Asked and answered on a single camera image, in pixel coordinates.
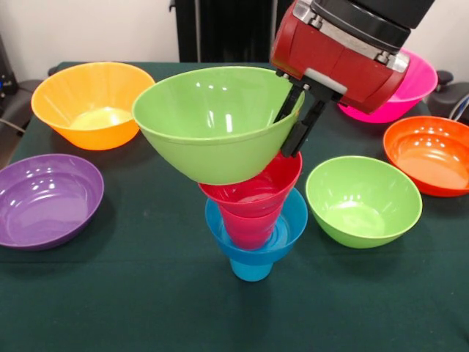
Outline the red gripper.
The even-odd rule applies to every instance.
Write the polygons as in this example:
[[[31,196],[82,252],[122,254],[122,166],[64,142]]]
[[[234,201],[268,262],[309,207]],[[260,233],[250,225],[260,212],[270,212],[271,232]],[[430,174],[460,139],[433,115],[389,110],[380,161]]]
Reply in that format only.
[[[278,28],[270,62],[292,86],[274,119],[293,110],[301,93],[317,101],[281,146],[295,157],[329,101],[369,113],[404,80],[410,64],[408,1],[294,1]]]

